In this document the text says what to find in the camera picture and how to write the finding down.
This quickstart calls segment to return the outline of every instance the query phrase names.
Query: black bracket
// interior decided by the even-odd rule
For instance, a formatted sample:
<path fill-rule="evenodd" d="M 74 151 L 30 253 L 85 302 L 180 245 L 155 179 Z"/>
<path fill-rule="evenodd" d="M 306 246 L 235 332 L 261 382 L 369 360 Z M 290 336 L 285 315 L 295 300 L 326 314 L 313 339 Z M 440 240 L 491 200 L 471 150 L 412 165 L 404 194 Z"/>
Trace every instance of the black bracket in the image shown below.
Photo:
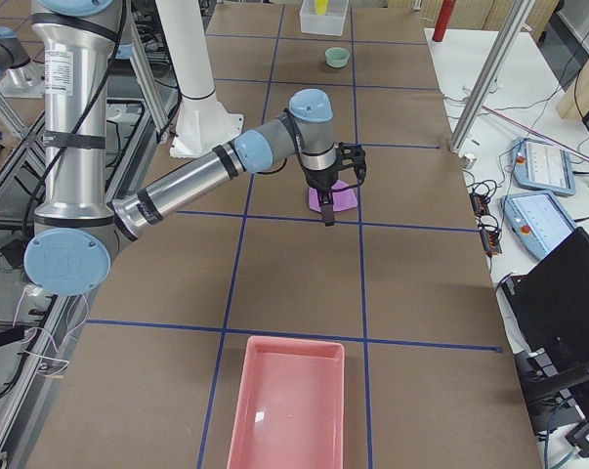
<path fill-rule="evenodd" d="M 306 174 L 308 185 L 317 191 L 320 215 L 322 216 L 322 222 L 327 227 L 335 225 L 333 194 L 358 188 L 365 181 L 367 174 L 365 151 L 361 145 L 340 143 L 337 146 L 335 155 L 335 162 L 328 168 L 320 171 L 309 171 L 310 174 Z M 357 183 L 339 190 L 331 189 L 333 184 L 337 182 L 339 173 L 351 168 L 355 172 Z"/>

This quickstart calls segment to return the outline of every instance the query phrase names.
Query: pink plastic bin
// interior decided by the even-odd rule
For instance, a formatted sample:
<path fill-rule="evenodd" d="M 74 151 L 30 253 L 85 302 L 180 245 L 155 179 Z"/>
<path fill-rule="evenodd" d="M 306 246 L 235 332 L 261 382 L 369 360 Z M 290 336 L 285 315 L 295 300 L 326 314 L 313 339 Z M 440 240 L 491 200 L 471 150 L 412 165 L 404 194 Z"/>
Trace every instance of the pink plastic bin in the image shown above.
<path fill-rule="evenodd" d="M 344 347 L 248 339 L 228 469 L 342 469 Z"/>

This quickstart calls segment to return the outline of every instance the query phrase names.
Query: white pillar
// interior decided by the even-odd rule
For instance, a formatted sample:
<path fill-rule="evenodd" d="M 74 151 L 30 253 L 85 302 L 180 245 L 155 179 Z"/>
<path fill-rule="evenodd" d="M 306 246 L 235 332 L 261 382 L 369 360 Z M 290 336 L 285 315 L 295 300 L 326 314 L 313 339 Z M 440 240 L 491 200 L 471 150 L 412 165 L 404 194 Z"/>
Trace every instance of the white pillar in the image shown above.
<path fill-rule="evenodd" d="M 197 0 L 156 0 L 183 93 L 171 156 L 196 157 L 240 134 L 242 116 L 218 102 Z"/>

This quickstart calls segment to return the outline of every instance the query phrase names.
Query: green bowl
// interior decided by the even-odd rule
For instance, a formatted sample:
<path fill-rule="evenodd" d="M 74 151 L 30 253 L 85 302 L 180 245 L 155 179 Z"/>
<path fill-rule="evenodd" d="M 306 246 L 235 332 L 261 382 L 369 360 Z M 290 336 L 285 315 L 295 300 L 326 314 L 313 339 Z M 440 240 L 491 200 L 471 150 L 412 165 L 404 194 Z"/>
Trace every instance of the green bowl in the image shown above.
<path fill-rule="evenodd" d="M 343 47 L 331 47 L 324 51 L 327 65 L 333 68 L 343 68 L 349 62 L 351 53 Z"/>

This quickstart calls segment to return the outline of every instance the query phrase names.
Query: clear plastic container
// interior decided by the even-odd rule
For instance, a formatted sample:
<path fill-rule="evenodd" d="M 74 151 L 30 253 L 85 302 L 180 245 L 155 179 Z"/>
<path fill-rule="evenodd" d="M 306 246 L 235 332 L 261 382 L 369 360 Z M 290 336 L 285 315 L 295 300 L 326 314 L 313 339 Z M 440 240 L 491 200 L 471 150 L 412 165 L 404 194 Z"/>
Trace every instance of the clear plastic container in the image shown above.
<path fill-rule="evenodd" d="M 301 31 L 309 34 L 341 36 L 349 0 L 328 0 L 325 15 L 316 15 L 316 1 L 304 0 L 301 6 Z"/>

